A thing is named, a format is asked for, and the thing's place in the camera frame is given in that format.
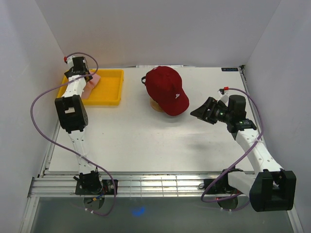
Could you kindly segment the pink cap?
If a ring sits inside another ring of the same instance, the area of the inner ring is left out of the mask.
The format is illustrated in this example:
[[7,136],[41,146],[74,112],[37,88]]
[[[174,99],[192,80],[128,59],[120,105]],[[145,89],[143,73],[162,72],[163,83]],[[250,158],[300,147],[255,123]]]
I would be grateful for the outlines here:
[[92,76],[92,79],[86,83],[86,86],[83,89],[81,98],[83,100],[86,100],[89,98],[92,90],[96,87],[96,85],[98,84],[99,80],[100,80],[100,76],[98,74],[95,74]]

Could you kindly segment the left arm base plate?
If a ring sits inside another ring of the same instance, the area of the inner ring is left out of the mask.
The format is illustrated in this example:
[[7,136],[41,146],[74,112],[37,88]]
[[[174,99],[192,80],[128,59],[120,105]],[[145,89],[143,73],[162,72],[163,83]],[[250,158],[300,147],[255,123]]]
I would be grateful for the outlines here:
[[77,181],[76,188],[75,188],[75,194],[76,195],[100,195],[104,193],[105,195],[114,195],[114,190],[118,191],[118,182],[119,180],[114,179],[115,184],[111,180],[102,180],[103,188],[101,192],[90,192],[86,189],[82,188],[82,185],[79,181]]

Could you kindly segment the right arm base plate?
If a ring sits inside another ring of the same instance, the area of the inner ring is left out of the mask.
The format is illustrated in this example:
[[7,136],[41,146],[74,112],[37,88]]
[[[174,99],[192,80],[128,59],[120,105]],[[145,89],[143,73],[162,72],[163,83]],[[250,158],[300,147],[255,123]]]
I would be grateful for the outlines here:
[[[203,183],[199,185],[199,189],[205,190],[213,182],[213,179],[203,179]],[[237,194],[241,193],[240,190],[231,187],[222,179],[217,181],[208,191],[207,194]]]

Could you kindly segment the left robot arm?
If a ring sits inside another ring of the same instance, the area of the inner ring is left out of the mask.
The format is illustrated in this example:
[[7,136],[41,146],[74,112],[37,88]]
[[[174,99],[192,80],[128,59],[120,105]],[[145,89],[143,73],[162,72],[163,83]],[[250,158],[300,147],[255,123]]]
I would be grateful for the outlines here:
[[70,55],[64,58],[69,70],[65,72],[68,84],[64,94],[55,99],[55,107],[61,127],[68,133],[78,153],[79,177],[75,179],[82,189],[98,194],[103,189],[98,169],[87,159],[88,149],[85,139],[85,128],[88,125],[88,116],[82,102],[82,94],[86,84],[92,79],[87,61],[83,56]]

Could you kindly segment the red LA cap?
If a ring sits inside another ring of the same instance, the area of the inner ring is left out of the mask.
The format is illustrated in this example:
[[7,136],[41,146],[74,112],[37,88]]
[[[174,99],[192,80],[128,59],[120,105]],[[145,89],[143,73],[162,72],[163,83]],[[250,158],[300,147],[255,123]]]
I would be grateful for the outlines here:
[[179,73],[168,66],[158,66],[146,73],[144,85],[148,95],[170,116],[184,113],[190,101],[183,90]]

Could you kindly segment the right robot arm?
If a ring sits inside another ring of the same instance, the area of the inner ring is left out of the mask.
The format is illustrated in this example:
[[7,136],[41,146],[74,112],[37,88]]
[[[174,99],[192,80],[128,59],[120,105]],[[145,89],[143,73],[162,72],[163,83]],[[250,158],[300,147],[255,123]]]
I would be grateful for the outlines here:
[[225,123],[228,132],[244,151],[242,158],[248,158],[256,175],[252,179],[236,168],[241,161],[238,159],[206,187],[204,194],[212,187],[226,193],[235,189],[238,194],[248,196],[257,212],[289,211],[294,206],[296,175],[285,170],[272,157],[261,142],[261,134],[255,124],[246,118],[245,108],[245,97],[231,95],[227,102],[209,97],[202,106],[191,112],[191,116],[210,124],[218,121]]

